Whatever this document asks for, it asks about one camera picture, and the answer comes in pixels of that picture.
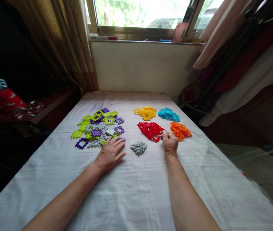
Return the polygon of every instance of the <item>floor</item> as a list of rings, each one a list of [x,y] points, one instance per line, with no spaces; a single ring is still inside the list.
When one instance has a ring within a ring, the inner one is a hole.
[[[273,144],[271,147],[216,145],[273,203]]]

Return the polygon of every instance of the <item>white bed sheet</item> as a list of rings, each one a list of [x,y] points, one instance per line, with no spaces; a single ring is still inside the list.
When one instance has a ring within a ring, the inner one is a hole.
[[[67,230],[176,230],[162,142],[149,141],[137,126],[138,107],[168,107],[193,137],[179,143],[178,157],[222,230],[273,230],[273,206],[206,135],[164,94],[96,91],[82,97],[0,193],[0,230],[20,230],[96,158],[100,148],[74,147],[77,123],[104,107],[125,119],[127,155],[93,187]],[[170,121],[156,122],[169,130]],[[141,156],[130,145],[148,147]]]

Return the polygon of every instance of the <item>red plastic piece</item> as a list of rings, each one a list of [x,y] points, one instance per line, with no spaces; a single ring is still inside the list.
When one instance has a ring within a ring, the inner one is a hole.
[[[161,134],[161,131],[164,129],[160,127],[158,124],[152,122],[139,122],[138,127],[140,128],[141,132],[149,139],[154,142],[158,142],[160,140],[159,135]]]

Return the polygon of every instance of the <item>purple plastic piece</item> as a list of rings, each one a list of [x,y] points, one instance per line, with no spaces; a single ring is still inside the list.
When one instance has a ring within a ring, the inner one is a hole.
[[[94,121],[94,120],[89,120],[91,122],[91,124],[100,124],[100,121],[97,120],[97,121]]]
[[[110,110],[107,109],[107,108],[104,108],[104,109],[101,109],[101,111],[103,111],[104,113],[106,113],[106,112],[109,112]]]
[[[122,134],[122,133],[125,132],[125,130],[123,129],[122,126],[117,126],[117,127],[114,128],[114,130],[115,130],[118,134]]]
[[[85,144],[83,146],[80,145],[81,141],[85,141]],[[89,143],[88,139],[85,138],[81,138],[77,143],[76,143],[76,147],[80,148],[80,149],[84,149],[84,147]]]
[[[117,117],[114,119],[114,121],[118,124],[122,124],[123,122],[125,122],[125,120],[122,117]]]
[[[102,132],[100,129],[94,129],[91,131],[92,136],[101,136]]]

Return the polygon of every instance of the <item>white fabric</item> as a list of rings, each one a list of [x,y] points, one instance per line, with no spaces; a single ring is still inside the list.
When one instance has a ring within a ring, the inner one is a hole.
[[[273,44],[254,62],[233,89],[219,97],[215,107],[199,121],[199,124],[209,126],[221,114],[235,111],[247,104],[270,84],[273,84]]]
[[[104,107],[125,119],[127,155],[99,179],[66,229],[175,230],[162,142],[149,141],[133,113],[145,106],[172,109],[190,129],[193,137],[179,143],[178,157],[222,230],[273,230],[268,199],[168,96],[104,91],[85,95],[0,193],[0,230],[20,230],[94,161],[100,148],[79,150],[70,136],[83,116]],[[150,122],[170,129],[158,115]],[[138,140],[148,145],[141,156],[130,149]]]

